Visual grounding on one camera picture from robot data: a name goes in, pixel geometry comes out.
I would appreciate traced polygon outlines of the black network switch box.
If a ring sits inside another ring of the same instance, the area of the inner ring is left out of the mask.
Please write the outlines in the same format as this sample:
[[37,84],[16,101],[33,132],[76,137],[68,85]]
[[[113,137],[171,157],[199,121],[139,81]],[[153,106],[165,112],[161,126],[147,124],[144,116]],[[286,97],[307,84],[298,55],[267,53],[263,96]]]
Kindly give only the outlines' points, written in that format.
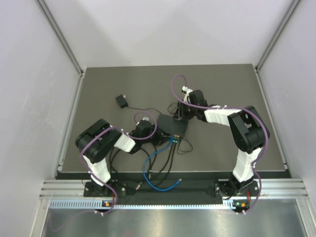
[[184,138],[188,127],[188,121],[176,120],[168,115],[159,115],[157,125],[159,129],[168,135],[179,135]]

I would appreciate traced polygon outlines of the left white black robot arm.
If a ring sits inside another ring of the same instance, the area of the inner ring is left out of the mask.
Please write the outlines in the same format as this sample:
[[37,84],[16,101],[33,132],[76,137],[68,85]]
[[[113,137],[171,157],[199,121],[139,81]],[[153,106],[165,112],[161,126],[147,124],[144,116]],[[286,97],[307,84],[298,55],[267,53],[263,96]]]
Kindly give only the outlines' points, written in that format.
[[149,122],[147,117],[137,122],[135,129],[130,133],[124,133],[111,126],[106,120],[100,119],[77,137],[75,145],[87,164],[96,192],[106,196],[112,190],[109,181],[111,175],[106,162],[106,156],[112,148],[132,155],[144,144],[160,146],[169,140],[170,135],[163,132],[156,124]]

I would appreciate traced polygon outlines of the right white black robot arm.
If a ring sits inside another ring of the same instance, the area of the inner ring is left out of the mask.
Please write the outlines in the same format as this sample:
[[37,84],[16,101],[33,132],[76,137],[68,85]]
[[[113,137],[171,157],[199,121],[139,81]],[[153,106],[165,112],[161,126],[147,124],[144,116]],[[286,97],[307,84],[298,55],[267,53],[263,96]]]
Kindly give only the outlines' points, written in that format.
[[221,124],[231,129],[238,153],[229,185],[235,195],[243,195],[253,181],[256,160],[270,138],[270,132],[261,121],[256,109],[253,106],[244,109],[228,109],[226,106],[219,105],[188,106],[178,102],[174,119],[190,120],[194,117],[203,122]]

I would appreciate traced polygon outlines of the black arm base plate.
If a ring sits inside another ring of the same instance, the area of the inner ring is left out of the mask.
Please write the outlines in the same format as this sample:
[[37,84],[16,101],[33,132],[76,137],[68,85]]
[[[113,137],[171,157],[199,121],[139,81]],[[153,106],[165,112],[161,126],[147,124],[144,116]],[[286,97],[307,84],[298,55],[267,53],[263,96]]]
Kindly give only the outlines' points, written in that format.
[[207,181],[205,184],[201,180],[193,181],[176,181],[174,185],[168,188],[146,188],[145,182],[132,186],[127,181],[120,183],[119,181],[112,180],[110,181],[110,186],[116,191],[119,197],[131,196],[136,193],[197,193],[202,192],[211,197],[215,198],[232,198],[232,197],[254,197],[259,193],[259,187],[256,181],[251,184],[241,188],[235,189],[235,187],[229,184],[228,181]]

